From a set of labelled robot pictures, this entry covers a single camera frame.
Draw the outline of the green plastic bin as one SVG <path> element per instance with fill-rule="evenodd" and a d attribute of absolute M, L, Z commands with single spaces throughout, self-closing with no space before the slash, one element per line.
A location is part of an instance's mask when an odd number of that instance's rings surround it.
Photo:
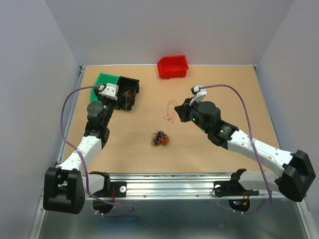
<path fill-rule="evenodd" d="M 120 76 L 117 75 L 111 75 L 107 73 L 100 73 L 96 82 L 94 83 L 95 86 L 98 86 L 100 84 L 106 85 L 107 83 L 111 84 L 117 84 L 118 79 Z M 96 102 L 98 101 L 97 96 L 95 95 L 94 89 L 91 89 L 91 95 L 90 95 L 90 101 L 91 102 Z"/>

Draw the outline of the black plastic bin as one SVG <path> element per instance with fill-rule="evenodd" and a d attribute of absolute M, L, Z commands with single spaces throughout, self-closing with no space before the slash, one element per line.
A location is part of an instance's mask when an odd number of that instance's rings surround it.
<path fill-rule="evenodd" d="M 140 90 L 139 80 L 120 76 L 117 82 L 119 86 L 117 97 L 128 96 L 136 98 Z"/>

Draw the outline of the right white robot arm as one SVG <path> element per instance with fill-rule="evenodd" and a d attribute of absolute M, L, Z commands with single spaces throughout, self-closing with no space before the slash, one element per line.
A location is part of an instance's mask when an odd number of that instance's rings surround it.
<path fill-rule="evenodd" d="M 216 146 L 237 152 L 268 168 L 268 171 L 239 169 L 229 181 L 217 182 L 217 197 L 239 196 L 252 190 L 280 192 L 286 198 L 301 202 L 316 173 L 307 153 L 289 152 L 251 139 L 244 131 L 221 119 L 221 112 L 213 102 L 193 102 L 187 98 L 176 106 L 181 122 L 193 122 Z"/>

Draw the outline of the aluminium mounting rail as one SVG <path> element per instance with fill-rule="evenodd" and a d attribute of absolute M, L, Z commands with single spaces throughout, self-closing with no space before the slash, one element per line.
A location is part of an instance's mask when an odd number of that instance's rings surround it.
<path fill-rule="evenodd" d="M 211 195 L 216 181 L 228 181 L 230 173 L 111 173 L 111 182 L 126 182 L 122 200 L 200 200 Z"/>

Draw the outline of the red plastic bin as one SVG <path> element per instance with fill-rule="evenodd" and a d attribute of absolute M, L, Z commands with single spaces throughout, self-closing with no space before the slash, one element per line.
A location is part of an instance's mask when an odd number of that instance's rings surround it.
<path fill-rule="evenodd" d="M 159 77 L 162 79 L 184 78 L 189 70 L 185 55 L 165 56 L 157 62 Z"/>

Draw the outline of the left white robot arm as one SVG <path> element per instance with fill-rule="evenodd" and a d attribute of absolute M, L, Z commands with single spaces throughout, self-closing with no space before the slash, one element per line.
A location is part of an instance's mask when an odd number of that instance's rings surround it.
<path fill-rule="evenodd" d="M 74 151 L 59 166 L 47 169 L 44 177 L 43 208 L 69 214 L 81 212 L 86 199 L 109 195 L 106 204 L 115 205 L 115 189 L 106 172 L 88 172 L 87 164 L 104 148 L 110 131 L 111 119 L 116 101 L 103 99 L 87 107 L 87 124 L 84 135 Z"/>

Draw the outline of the aluminium table side frame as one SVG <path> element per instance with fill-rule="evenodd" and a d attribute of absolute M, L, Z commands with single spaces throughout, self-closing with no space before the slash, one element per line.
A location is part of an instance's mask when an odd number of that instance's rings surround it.
<path fill-rule="evenodd" d="M 71 148 L 71 152 L 74 151 L 74 148 L 72 146 L 70 146 L 70 144 L 74 144 L 72 143 L 69 139 L 68 136 L 70 134 L 71 131 L 71 126 L 72 126 L 72 121 L 75 115 L 75 110 L 76 110 L 76 105 L 77 105 L 77 101 L 78 101 L 78 95 L 80 92 L 82 83 L 83 83 L 83 79 L 84 79 L 84 75 L 85 75 L 85 71 L 86 71 L 86 66 L 80 66 L 79 67 L 80 72 L 79 72 L 79 77 L 77 80 L 77 85 L 75 90 L 71 91 L 63 105 L 62 105 L 62 110 L 61 110 L 61 116 L 60 116 L 60 122 L 59 122 L 59 126 L 60 126 L 60 133 L 62 135 L 62 143 L 61 143 L 61 147 L 57 156 L 57 159 L 55 161 L 55 167 L 59 167 L 60 164 L 62 164 L 65 161 L 64 156 L 66 155 L 66 150 L 67 148 Z"/>

